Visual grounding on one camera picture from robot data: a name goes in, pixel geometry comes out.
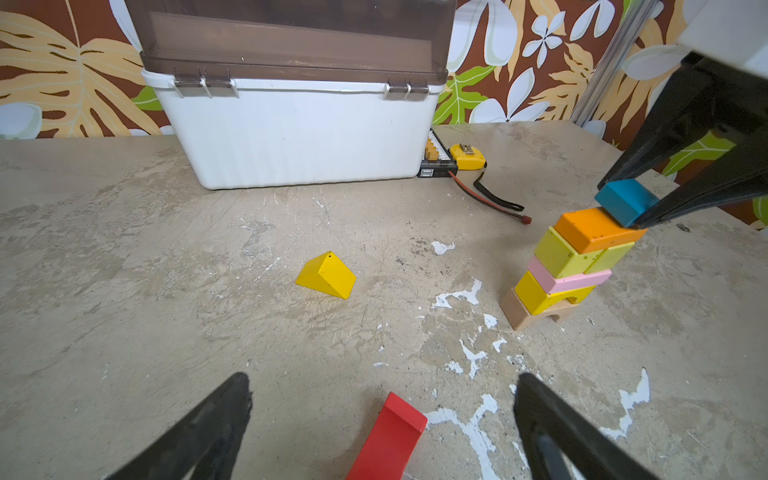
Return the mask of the lime cube block front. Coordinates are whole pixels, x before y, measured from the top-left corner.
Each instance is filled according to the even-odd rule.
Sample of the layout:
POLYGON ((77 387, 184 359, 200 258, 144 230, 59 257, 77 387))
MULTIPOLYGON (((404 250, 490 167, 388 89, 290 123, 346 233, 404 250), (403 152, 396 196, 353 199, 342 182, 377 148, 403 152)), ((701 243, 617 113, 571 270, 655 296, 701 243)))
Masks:
POLYGON ((534 256, 555 279, 583 274, 603 253, 579 253, 553 227, 549 227, 534 250, 534 256))

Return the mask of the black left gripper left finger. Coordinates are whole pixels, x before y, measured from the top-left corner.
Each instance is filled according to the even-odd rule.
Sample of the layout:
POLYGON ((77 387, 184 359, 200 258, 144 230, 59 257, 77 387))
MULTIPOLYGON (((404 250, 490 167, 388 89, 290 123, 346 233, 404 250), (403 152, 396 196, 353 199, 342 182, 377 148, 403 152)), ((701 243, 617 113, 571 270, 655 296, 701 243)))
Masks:
POLYGON ((236 372, 110 479, 229 479, 252 409, 249 377, 236 372))

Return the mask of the pink rectangular wood block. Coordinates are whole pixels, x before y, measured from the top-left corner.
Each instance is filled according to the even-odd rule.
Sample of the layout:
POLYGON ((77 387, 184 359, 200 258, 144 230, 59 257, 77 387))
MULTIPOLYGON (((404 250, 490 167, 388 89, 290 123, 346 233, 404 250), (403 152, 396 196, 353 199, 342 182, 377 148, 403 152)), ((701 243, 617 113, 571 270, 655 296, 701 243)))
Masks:
POLYGON ((608 269, 592 274, 581 273, 556 279, 536 257, 531 258, 527 270, 547 294, 598 286, 612 276, 612 271, 608 269))

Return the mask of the yellow arch wood block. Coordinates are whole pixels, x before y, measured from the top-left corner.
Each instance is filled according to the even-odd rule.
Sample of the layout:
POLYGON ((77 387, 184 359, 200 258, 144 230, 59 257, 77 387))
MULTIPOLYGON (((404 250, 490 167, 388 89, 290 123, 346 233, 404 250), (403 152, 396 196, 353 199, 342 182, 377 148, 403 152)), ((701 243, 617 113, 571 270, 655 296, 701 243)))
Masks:
POLYGON ((527 271, 514 287, 518 298, 532 315, 541 314, 562 301, 574 305, 580 304, 594 289, 595 286, 590 286, 559 293, 546 293, 530 271, 527 271))

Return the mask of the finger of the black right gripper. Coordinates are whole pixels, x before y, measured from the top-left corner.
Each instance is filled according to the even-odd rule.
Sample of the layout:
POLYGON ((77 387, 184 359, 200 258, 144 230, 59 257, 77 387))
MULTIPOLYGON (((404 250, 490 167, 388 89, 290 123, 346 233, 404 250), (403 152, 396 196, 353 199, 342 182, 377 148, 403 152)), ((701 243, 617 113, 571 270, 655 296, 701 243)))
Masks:
POLYGON ((767 195, 767 129, 760 128, 633 224, 648 229, 686 214, 767 195))
POLYGON ((687 56, 598 187, 638 177, 709 131, 715 124, 718 70, 713 59, 687 56))

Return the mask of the teal cube wood block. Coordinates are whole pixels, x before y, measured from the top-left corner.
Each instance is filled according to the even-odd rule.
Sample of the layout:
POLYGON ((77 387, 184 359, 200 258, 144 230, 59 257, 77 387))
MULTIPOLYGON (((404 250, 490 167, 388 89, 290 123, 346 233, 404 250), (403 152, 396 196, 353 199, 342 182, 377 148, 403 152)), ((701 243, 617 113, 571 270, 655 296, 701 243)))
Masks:
POLYGON ((659 198, 635 179, 606 183, 596 194, 595 200, 622 227, 629 228, 659 198))

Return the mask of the natural wood arch block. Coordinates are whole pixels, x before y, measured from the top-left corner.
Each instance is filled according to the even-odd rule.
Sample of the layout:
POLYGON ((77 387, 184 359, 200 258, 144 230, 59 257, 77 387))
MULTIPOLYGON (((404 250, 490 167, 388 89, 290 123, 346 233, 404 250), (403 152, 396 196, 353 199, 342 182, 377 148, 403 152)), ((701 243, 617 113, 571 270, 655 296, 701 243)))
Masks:
POLYGON ((558 302, 553 307, 540 314, 530 313, 514 289, 510 289, 500 302, 500 307, 514 331, 520 331, 539 320, 549 319, 555 323, 562 322, 579 307, 567 300, 558 302))

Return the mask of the orange rectangular wood block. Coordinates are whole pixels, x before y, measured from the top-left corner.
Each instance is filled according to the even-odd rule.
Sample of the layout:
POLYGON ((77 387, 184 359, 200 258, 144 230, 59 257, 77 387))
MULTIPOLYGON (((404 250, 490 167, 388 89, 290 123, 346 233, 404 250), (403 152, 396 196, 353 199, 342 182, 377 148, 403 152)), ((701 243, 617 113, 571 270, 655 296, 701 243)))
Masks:
POLYGON ((602 207, 564 213, 554 229, 579 254, 633 243, 647 232, 621 226, 602 207))

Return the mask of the red arch wood block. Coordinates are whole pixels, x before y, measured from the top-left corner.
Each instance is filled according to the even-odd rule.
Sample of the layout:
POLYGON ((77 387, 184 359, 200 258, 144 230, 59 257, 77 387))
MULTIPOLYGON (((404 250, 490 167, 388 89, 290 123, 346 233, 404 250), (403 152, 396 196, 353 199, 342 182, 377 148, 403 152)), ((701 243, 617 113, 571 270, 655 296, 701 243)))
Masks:
POLYGON ((400 480, 427 424, 424 414, 390 392, 346 479, 400 480))

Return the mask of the lime cube block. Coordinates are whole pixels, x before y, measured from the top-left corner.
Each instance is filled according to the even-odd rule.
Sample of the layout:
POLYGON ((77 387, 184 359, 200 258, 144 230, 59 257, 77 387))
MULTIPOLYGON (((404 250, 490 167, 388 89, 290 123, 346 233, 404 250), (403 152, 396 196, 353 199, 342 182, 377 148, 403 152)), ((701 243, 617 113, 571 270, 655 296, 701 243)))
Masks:
POLYGON ((534 250, 534 256, 555 279, 583 274, 603 253, 579 253, 553 227, 549 227, 534 250))
POLYGON ((634 242, 629 242, 601 251, 595 261, 585 270, 585 274, 594 274, 605 270, 611 270, 634 247, 634 245, 634 242))

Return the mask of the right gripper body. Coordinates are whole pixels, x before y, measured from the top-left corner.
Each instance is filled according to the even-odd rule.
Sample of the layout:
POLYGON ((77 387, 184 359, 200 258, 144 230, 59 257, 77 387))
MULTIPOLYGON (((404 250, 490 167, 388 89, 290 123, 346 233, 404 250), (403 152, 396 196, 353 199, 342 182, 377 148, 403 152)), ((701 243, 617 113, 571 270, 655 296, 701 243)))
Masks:
POLYGON ((767 138, 767 80, 697 53, 682 65, 703 74, 709 86, 694 101, 692 124, 735 144, 767 138))

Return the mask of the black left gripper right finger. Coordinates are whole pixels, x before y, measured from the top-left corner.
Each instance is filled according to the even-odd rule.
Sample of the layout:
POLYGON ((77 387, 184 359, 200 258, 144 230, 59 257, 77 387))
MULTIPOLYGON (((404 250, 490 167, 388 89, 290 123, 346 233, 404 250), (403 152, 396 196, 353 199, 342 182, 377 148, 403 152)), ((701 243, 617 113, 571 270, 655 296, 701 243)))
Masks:
POLYGON ((535 375, 521 374, 516 387, 514 417, 534 479, 569 479, 567 462, 586 479, 656 477, 535 375))

